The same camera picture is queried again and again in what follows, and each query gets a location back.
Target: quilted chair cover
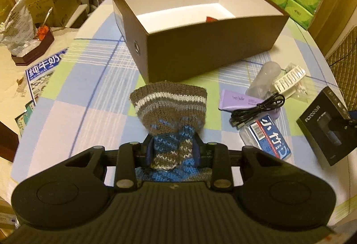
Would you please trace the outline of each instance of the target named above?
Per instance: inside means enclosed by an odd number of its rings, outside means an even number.
[[[348,110],[357,109],[357,25],[326,59],[344,96]]]

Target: blue label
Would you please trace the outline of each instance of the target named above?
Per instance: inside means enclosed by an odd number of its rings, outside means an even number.
[[[28,81],[32,81],[36,77],[42,75],[44,72],[54,68],[59,64],[63,55],[67,52],[68,48],[65,48],[52,56],[44,59],[43,61],[37,63],[36,65],[32,66],[31,68],[26,70],[26,76]]]
[[[280,159],[286,158],[291,153],[288,144],[269,115],[255,120],[248,128],[261,150]]]

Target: table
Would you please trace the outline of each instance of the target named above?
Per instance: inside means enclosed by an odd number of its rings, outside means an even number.
[[[52,29],[55,41],[46,51],[46,53],[34,61],[35,64],[43,58],[68,47],[73,38],[76,37],[77,29]],[[10,53],[4,45],[0,45],[0,121],[7,127],[19,134],[19,128],[15,118],[25,110],[25,104],[31,101],[31,95],[28,89],[25,92],[17,92],[17,80],[25,75],[28,66],[15,66]],[[9,201],[8,183],[10,181],[12,163],[4,158],[0,158],[0,196]]]
[[[357,185],[353,179],[357,178],[357,167],[351,163],[357,160],[357,151],[323,170],[296,124],[326,85],[342,101],[343,98],[317,45],[294,21],[287,22],[269,52],[184,82],[204,87],[208,92],[201,138],[204,142],[222,142],[230,149],[241,149],[243,142],[238,131],[230,126],[229,114],[217,108],[220,91],[244,93],[262,64],[270,60],[281,67],[293,62],[307,71],[309,102],[288,99],[277,126],[292,150],[288,162],[325,179],[334,188],[337,205],[330,220],[334,224],[356,207]],[[28,176],[91,146],[103,145],[111,150],[125,142],[142,142],[147,131],[135,116],[129,94],[143,85],[116,25],[112,1],[105,0],[81,27],[44,90],[20,142],[9,192]],[[238,167],[233,168],[233,174],[235,185],[241,184]],[[105,183],[113,185],[113,181],[114,168],[109,168]]]

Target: blue milk box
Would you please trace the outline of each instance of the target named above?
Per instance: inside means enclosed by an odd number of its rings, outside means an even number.
[[[240,130],[244,144],[255,146],[272,156],[285,159],[291,150],[269,115],[251,121]]]

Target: plaid tablecloth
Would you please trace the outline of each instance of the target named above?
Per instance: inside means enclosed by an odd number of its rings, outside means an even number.
[[[309,103],[326,86],[343,100],[335,79],[315,42],[299,25],[289,20],[274,47],[263,54],[231,66],[192,78],[184,83],[207,89],[204,142],[215,141],[239,150],[243,142],[229,124],[229,113],[218,110],[222,89],[245,93],[263,63],[276,61],[282,68],[299,64],[307,71]],[[147,135],[135,115],[129,94],[144,85],[122,35],[115,23],[111,0],[106,0],[85,22],[48,86],[25,129],[11,177],[16,183],[91,146],[117,149],[130,141],[141,142]],[[292,150],[288,162],[316,175],[334,188],[337,205],[330,220],[334,224],[356,207],[357,167],[354,151],[329,170],[323,170],[296,119],[309,103],[288,99],[277,126]],[[239,168],[233,168],[235,185],[242,183]],[[113,185],[114,168],[105,180]]]

